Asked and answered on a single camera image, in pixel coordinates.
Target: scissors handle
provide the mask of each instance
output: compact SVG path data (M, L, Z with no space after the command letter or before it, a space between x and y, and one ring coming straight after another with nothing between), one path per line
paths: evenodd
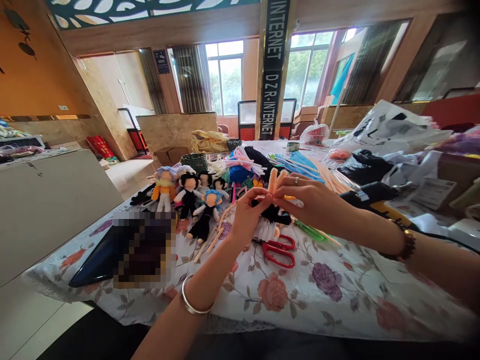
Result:
M295 249L295 241L290 236L281 234L280 237L287 239L290 244L270 240L270 241L264 242L261 245L261 248L263 249L263 253L265 254L265 257L268 260L270 260L271 262L277 265L280 265L281 267L291 269L295 266L295 257L290 251L287 251L287 250ZM290 264L285 264L283 262L276 260L273 256L269 254L270 251L289 258Z

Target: table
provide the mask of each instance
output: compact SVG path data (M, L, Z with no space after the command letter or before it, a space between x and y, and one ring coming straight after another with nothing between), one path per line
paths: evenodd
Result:
M286 141L249 141L264 154L285 154ZM327 147L303 145L305 155L322 160ZM94 301L123 325L152 325L178 293L183 279L200 263L200 248L185 237L190 220L176 229L175 271L165 288L114 289L111 280L71 288L68 282L112 225L113 212L137 211L126 200L23 274L23 279L54 299ZM220 242L232 228L225 217ZM296 226L282 230L295 239L296 266L286 270L263 258L251 244L237 258L218 294L203 333L286 328L336 337L381 340L462 340L476 317L446 292L403 264L341 238L337 247L314 242Z

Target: tiled floor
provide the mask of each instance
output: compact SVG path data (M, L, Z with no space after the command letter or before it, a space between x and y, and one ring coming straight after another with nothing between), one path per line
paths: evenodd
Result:
M150 182L160 165L152 160L129 160L106 171L124 200ZM72 304L35 292L16 277L0 287L0 360L30 360L42 354L63 332L88 313Z

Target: curtain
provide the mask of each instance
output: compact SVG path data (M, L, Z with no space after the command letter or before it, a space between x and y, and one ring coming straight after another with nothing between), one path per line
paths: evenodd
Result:
M145 76L148 95L153 106L155 114L167 114L167 107L164 101L164 93L159 81L159 72L155 66L154 55L150 48L142 49L138 52L140 58L141 69Z
M172 50L183 111L211 112L212 91L205 45L177 46Z
M373 104L381 70L399 32L401 21L382 22L367 29L346 87L342 104Z

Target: finger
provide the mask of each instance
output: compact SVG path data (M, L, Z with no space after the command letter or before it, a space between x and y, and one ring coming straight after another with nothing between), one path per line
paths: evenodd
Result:
M265 210L267 210L267 208L272 204L272 201L273 201L273 197L271 194L267 194L263 200L260 201L260 203L254 207L254 209L258 212L258 214L260 215L261 213L263 213Z
M297 217L300 210L302 209L301 207L295 205L294 203L284 200L282 198L274 198L273 203L283 210L285 210L287 213L293 215L294 217Z
M269 191L266 188L263 187L252 187L250 190L248 190L245 195L241 197L241 199L245 198L248 201L252 201L255 199L257 196L265 196L269 193Z
M290 174L290 176L286 176L283 179L281 179L278 182L276 187L278 189L278 188L280 188L282 186L285 186L285 185L305 186L305 185L308 185L312 181L313 180L309 179L308 177L305 177L303 175L300 175L300 174L297 174L297 173L293 172L292 174Z
M304 186L283 185L275 191L275 193L273 194L273 198L283 199L283 197L287 195L287 196L293 196L293 197L296 197L297 199L302 200L301 198L304 193L305 193Z

